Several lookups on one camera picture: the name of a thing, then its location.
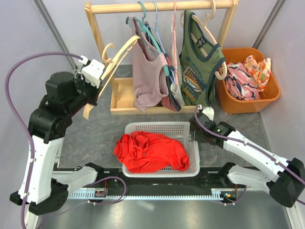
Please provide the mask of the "mauve pink tank top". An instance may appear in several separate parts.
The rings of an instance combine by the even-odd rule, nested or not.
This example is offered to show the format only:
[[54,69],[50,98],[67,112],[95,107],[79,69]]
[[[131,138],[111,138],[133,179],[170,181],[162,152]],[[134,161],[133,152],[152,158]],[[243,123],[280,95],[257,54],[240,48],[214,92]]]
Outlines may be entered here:
[[129,16],[132,35],[140,37],[132,49],[134,106],[144,112],[156,106],[169,92],[164,69],[167,66],[165,55],[149,43],[140,23],[135,16]]

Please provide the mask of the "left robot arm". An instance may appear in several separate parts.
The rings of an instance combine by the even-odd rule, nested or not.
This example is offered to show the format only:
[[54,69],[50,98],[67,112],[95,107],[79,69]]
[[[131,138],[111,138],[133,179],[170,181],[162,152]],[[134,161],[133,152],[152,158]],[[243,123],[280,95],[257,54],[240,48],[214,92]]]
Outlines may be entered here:
[[63,178],[53,178],[56,155],[61,151],[67,128],[72,117],[87,103],[96,101],[98,89],[85,79],[83,74],[58,72],[45,83],[46,95],[29,119],[27,130],[33,140],[34,157],[26,204],[37,216],[59,210],[68,196],[91,184],[101,187],[105,177],[104,169],[94,163],[87,163],[80,170]]

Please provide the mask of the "beige wooden hanger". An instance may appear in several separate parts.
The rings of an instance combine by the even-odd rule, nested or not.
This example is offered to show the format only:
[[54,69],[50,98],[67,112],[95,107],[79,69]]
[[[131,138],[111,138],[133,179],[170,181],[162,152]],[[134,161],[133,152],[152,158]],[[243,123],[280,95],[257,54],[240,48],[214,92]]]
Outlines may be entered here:
[[113,58],[106,57],[107,50],[109,48],[113,48],[114,44],[109,43],[105,46],[104,50],[102,51],[102,63],[105,65],[104,72],[101,76],[102,80],[102,90],[99,93],[98,99],[103,94],[105,87],[109,84],[109,82],[113,79],[114,73],[116,72],[117,68],[125,58],[125,56],[132,50],[135,44],[140,39],[139,36],[135,35],[132,36],[116,53]]

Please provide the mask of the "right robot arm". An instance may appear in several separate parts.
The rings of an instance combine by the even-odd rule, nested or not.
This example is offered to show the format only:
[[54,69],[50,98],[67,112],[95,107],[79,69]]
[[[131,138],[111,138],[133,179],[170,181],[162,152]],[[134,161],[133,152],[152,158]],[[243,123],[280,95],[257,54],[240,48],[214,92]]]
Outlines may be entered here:
[[234,153],[255,167],[246,169],[226,163],[218,176],[222,187],[233,184],[254,187],[287,208],[301,202],[299,197],[305,189],[305,166],[301,160],[278,156],[250,141],[226,122],[216,123],[209,108],[195,110],[189,122],[201,142]]

